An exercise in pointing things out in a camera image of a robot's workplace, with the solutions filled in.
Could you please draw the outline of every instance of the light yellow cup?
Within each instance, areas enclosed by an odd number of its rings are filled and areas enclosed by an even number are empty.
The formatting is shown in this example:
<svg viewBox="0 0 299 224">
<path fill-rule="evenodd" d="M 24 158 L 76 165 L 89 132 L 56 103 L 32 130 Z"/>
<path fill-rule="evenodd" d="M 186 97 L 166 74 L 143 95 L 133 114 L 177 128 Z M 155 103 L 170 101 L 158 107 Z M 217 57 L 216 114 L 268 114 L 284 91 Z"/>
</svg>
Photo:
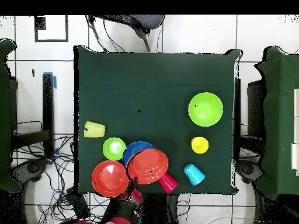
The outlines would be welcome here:
<svg viewBox="0 0 299 224">
<path fill-rule="evenodd" d="M 199 136 L 191 140 L 191 147 L 195 153 L 203 154 L 208 150 L 208 140 Z"/>
<path fill-rule="evenodd" d="M 102 138 L 105 134 L 105 126 L 87 121 L 84 127 L 85 138 Z"/>
</svg>

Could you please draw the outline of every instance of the red plate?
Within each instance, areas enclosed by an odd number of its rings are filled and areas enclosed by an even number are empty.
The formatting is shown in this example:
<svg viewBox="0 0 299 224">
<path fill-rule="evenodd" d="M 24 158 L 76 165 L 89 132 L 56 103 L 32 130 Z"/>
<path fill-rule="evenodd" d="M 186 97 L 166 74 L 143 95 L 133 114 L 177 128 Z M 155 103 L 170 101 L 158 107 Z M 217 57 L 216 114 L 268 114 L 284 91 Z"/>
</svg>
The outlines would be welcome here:
<svg viewBox="0 0 299 224">
<path fill-rule="evenodd" d="M 167 171 L 168 159 L 160 150 L 145 149 L 128 161 L 128 175 L 138 184 L 150 184 L 159 180 Z"/>
<path fill-rule="evenodd" d="M 105 160 L 92 172 L 94 189 L 105 197 L 116 197 L 128 187 L 128 176 L 124 166 L 114 160 Z"/>
</svg>

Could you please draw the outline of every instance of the blue bowl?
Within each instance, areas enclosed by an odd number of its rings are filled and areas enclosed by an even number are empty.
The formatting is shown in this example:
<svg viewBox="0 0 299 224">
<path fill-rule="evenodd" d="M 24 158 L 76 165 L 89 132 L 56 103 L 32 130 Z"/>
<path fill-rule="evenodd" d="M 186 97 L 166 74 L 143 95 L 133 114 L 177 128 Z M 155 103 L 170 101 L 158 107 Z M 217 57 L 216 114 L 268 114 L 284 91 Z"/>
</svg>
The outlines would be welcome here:
<svg viewBox="0 0 299 224">
<path fill-rule="evenodd" d="M 127 146 L 123 155 L 124 167 L 127 167 L 128 160 L 130 160 L 133 155 L 143 149 L 155 149 L 155 147 L 150 143 L 143 141 L 133 142 L 129 146 Z"/>
</svg>

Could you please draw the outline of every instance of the green bowl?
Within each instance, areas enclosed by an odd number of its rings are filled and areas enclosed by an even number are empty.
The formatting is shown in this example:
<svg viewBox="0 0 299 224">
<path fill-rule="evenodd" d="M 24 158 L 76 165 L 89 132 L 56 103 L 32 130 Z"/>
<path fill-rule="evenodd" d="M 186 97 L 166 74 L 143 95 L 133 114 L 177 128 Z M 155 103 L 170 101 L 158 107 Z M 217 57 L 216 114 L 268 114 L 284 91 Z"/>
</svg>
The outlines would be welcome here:
<svg viewBox="0 0 299 224">
<path fill-rule="evenodd" d="M 199 93 L 191 99 L 188 113 L 195 124 L 208 127 L 221 119 L 223 105 L 218 96 L 208 92 Z"/>
<path fill-rule="evenodd" d="M 108 138 L 103 144 L 103 153 L 109 160 L 120 160 L 123 158 L 126 144 L 120 138 Z"/>
</svg>

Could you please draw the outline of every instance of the blue cup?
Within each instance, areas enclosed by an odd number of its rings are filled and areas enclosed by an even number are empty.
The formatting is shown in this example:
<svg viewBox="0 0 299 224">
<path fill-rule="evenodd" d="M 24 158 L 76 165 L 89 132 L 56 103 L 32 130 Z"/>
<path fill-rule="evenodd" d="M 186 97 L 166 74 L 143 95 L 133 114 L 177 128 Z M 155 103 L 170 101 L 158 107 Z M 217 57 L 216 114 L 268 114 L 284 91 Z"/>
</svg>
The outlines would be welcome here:
<svg viewBox="0 0 299 224">
<path fill-rule="evenodd" d="M 148 142 L 138 141 L 131 143 L 123 154 L 123 163 L 124 167 L 127 167 L 128 160 L 135 155 L 137 152 L 143 150 L 143 149 L 155 149 L 154 146 L 152 146 Z"/>
<path fill-rule="evenodd" d="M 205 177 L 204 174 L 192 163 L 184 168 L 184 173 L 187 175 L 193 186 L 198 185 Z"/>
</svg>

